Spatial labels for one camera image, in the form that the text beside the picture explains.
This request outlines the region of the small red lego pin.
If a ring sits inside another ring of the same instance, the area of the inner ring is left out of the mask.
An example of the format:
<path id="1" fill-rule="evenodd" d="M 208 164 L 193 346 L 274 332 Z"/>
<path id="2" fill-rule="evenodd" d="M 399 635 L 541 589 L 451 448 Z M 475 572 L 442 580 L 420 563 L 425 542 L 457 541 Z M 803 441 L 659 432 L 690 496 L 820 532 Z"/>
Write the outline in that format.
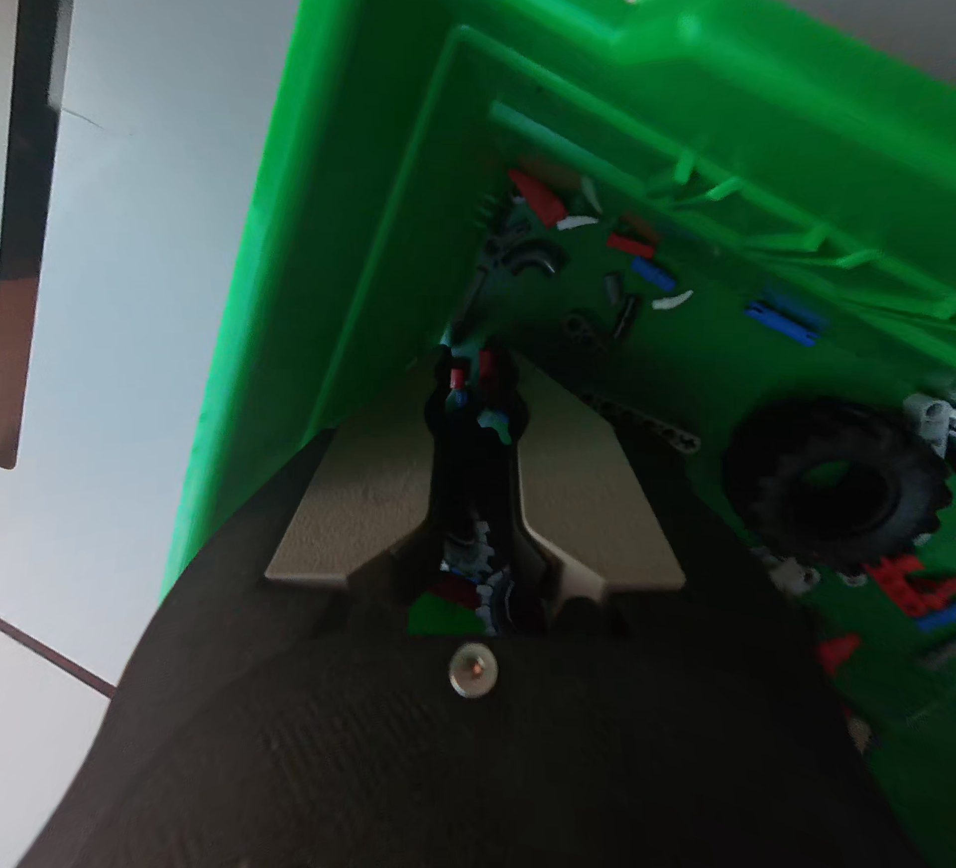
<path id="1" fill-rule="evenodd" d="M 506 360 L 493 345 L 451 350 L 445 412 L 498 444 L 514 444 Z"/>

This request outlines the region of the pile of small lego pieces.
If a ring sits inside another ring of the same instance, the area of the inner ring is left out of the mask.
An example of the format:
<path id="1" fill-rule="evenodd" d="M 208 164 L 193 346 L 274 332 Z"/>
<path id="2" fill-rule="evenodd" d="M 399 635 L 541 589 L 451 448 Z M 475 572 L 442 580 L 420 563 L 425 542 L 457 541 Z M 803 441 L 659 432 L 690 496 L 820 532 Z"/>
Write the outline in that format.
<path id="1" fill-rule="evenodd" d="M 506 184 L 450 336 L 498 337 L 578 393 L 605 420 L 660 441 L 696 496 L 783 572 L 826 626 L 890 649 L 954 649 L 954 371 L 868 320 L 672 222 L 598 202 L 594 184 L 544 204 Z M 723 491 L 723 454 L 748 414 L 775 400 L 834 396 L 898 412 L 950 468 L 940 528 L 909 551 L 852 572 L 771 551 Z"/>

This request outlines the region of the black lego tyre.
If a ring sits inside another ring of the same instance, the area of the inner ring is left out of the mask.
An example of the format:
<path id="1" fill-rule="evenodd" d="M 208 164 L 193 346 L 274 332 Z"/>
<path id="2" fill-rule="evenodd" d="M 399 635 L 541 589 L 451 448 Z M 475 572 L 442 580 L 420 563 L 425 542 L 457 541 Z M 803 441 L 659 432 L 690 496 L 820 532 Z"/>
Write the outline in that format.
<path id="1" fill-rule="evenodd" d="M 834 396 L 760 406 L 722 463 L 727 500 L 764 546 L 845 573 L 935 533 L 952 503 L 949 479 L 900 413 Z"/>

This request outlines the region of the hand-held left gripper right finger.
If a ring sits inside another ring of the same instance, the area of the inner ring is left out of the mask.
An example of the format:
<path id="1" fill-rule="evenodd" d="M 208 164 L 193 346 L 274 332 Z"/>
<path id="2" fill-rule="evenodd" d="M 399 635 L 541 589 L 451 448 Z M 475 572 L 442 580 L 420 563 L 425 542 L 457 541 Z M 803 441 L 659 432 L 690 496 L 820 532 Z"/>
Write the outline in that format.
<path id="1" fill-rule="evenodd" d="M 676 592 L 687 581 L 611 424 L 516 355 L 519 526 L 554 568 L 553 604 Z"/>

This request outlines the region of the green plastic bin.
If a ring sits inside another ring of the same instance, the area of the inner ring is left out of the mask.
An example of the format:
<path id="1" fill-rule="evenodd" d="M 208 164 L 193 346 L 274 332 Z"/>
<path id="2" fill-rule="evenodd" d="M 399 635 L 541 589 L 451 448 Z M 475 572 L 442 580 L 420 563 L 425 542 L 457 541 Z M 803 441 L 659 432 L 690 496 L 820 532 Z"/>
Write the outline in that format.
<path id="1" fill-rule="evenodd" d="M 439 343 L 510 171 L 954 371 L 954 89 L 775 0 L 302 0 L 163 575 Z"/>

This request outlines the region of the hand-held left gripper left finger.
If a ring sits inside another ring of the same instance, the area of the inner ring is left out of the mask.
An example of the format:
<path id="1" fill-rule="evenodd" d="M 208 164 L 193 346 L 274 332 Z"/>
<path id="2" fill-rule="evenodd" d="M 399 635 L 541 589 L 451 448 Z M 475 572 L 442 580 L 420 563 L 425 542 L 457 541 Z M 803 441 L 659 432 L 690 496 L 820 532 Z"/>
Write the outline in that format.
<path id="1" fill-rule="evenodd" d="M 336 429 L 266 569 L 271 582 L 377 588 L 425 532 L 435 456 L 425 408 L 441 359 L 419 358 Z"/>

